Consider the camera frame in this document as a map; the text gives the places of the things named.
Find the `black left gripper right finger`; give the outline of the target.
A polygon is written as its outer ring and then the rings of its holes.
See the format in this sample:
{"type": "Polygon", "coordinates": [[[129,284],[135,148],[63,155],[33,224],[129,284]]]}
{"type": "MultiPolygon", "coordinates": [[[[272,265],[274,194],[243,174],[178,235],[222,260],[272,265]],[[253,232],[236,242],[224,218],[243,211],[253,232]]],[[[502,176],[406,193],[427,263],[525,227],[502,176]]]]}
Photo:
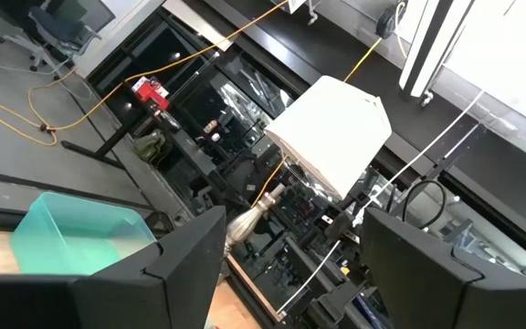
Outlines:
{"type": "Polygon", "coordinates": [[[363,262],[394,329],[526,329],[526,277],[368,208],[363,262]]]}

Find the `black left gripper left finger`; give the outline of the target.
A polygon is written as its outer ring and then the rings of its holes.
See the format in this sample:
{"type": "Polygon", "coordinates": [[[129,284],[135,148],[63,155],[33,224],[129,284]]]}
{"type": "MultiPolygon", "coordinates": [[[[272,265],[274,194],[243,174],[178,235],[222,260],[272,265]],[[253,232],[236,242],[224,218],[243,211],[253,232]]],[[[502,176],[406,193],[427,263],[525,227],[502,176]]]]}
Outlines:
{"type": "Polygon", "coordinates": [[[0,275],[0,329],[204,329],[225,239],[216,206],[89,276],[0,275]]]}

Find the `office chair white base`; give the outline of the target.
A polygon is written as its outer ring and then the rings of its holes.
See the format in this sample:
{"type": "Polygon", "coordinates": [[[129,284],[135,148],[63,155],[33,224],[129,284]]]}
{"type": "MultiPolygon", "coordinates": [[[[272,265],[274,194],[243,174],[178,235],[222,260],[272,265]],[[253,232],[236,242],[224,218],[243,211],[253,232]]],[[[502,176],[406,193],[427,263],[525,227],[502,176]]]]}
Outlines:
{"type": "Polygon", "coordinates": [[[79,0],[63,0],[53,13],[47,10],[50,4],[31,6],[27,17],[34,23],[37,33],[44,39],[37,44],[19,34],[0,36],[0,44],[13,43],[30,52],[31,65],[28,72],[54,75],[75,57],[82,56],[93,39],[102,40],[99,33],[87,25],[84,17],[89,10],[79,0]]]}

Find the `teal translucent plastic bin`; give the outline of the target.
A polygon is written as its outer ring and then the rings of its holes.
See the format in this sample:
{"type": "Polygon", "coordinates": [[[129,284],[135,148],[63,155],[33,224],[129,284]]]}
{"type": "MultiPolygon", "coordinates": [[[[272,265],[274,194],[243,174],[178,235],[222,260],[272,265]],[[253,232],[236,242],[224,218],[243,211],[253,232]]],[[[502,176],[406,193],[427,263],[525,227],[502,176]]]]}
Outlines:
{"type": "Polygon", "coordinates": [[[126,207],[45,192],[10,238],[24,274],[91,275],[156,241],[126,207]]]}

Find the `green bag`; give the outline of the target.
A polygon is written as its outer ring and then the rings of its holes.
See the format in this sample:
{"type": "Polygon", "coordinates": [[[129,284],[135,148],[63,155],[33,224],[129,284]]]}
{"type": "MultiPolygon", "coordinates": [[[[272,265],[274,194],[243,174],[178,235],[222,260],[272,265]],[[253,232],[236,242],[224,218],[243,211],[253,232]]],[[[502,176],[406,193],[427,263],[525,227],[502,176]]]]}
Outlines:
{"type": "Polygon", "coordinates": [[[162,150],[165,137],[160,130],[134,140],[132,145],[133,152],[145,163],[150,163],[162,150]]]}

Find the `table lamp white shade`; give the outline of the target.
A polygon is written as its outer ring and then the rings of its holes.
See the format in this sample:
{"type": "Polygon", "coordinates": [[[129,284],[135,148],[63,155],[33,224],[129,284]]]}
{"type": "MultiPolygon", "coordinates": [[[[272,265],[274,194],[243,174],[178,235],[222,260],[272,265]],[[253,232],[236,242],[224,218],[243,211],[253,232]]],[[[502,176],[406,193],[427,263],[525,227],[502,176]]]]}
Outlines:
{"type": "Polygon", "coordinates": [[[380,98],[324,75],[264,134],[328,201],[343,201],[392,134],[380,98]]]}

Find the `red box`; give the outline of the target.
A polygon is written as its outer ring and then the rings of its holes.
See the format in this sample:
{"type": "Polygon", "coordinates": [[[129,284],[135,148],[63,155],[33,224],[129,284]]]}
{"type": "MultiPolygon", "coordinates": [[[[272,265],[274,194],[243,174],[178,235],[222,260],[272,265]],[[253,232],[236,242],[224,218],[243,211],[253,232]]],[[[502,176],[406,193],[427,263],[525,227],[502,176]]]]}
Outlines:
{"type": "Polygon", "coordinates": [[[169,91],[155,77],[142,76],[131,89],[143,103],[154,105],[157,110],[165,111],[169,106],[169,91]]]}

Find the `white black frame post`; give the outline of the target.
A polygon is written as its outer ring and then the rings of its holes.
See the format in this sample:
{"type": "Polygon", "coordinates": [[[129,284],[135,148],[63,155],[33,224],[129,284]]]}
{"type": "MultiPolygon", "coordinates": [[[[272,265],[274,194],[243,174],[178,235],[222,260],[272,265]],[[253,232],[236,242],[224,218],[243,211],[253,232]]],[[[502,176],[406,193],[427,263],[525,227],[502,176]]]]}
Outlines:
{"type": "Polygon", "coordinates": [[[405,100],[419,99],[458,39],[475,0],[427,0],[399,79],[405,100]]]}

